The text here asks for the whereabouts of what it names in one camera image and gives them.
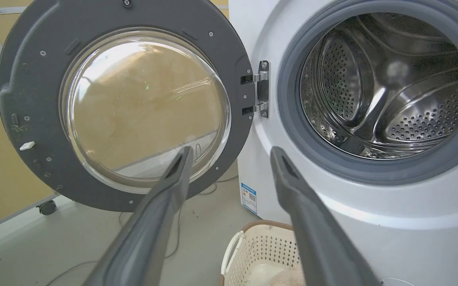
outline white clip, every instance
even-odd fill
[[[35,145],[34,141],[26,142],[26,143],[22,144],[22,146],[19,148],[19,150],[26,151],[26,150],[29,150],[29,149],[33,148],[34,145]]]

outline basket handle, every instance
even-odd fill
[[[221,275],[224,275],[225,273],[227,273],[227,271],[229,271],[229,268],[231,267],[231,264],[233,263],[234,257],[236,256],[236,253],[238,252],[238,249],[240,248],[242,240],[243,240],[243,230],[240,230],[233,236],[233,238],[231,238],[231,241],[229,242],[229,245],[227,246],[227,249],[225,250],[224,258],[222,259],[222,268],[220,269]]]

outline caster wheel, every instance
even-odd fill
[[[43,215],[50,215],[51,213],[57,210],[56,203],[54,201],[46,201],[45,203],[42,203],[41,205],[37,206],[37,208]]]

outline metal hinge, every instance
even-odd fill
[[[270,99],[270,62],[262,60],[259,63],[258,74],[253,76],[254,83],[257,83],[256,105],[254,112],[259,112],[262,117],[268,118]]]

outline gray rubber seal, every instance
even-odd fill
[[[397,185],[422,181],[458,164],[458,131],[440,145],[408,158],[376,161],[341,152],[320,138],[304,116],[299,96],[301,67],[316,42],[338,22],[365,13],[391,12],[421,19],[458,48],[458,5],[448,0],[339,0],[316,13],[289,45],[278,79],[278,108],[285,130],[315,164],[358,182]]]
[[[155,27],[186,38],[209,58],[227,90],[231,132],[226,147],[190,184],[188,197],[214,183],[236,160],[251,127],[255,91],[254,85],[240,84],[252,69],[240,38],[208,0],[146,0],[130,7],[121,0],[33,2],[10,31],[0,58],[0,113],[8,137],[16,149],[35,141],[20,157],[57,192],[94,208],[129,212],[144,195],[113,189],[82,167],[58,106],[62,78],[76,54],[124,27]]]

